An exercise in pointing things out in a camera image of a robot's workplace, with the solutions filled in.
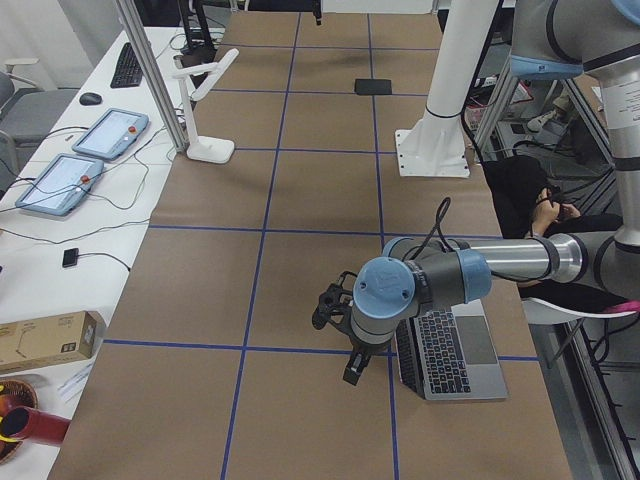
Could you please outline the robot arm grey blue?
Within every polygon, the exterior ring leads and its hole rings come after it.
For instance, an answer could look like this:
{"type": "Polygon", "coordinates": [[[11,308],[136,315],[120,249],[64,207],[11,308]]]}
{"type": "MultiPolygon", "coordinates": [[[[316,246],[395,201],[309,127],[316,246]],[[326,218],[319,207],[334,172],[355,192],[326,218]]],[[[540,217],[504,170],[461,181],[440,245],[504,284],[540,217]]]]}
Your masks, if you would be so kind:
{"type": "Polygon", "coordinates": [[[639,283],[639,5],[635,1],[519,1],[510,70],[520,79],[599,83],[623,223],[615,232],[535,236],[456,249],[400,238],[359,271],[338,329],[352,352],[343,378],[356,384],[400,322],[486,296],[494,278],[578,283],[626,298],[639,283]]]}

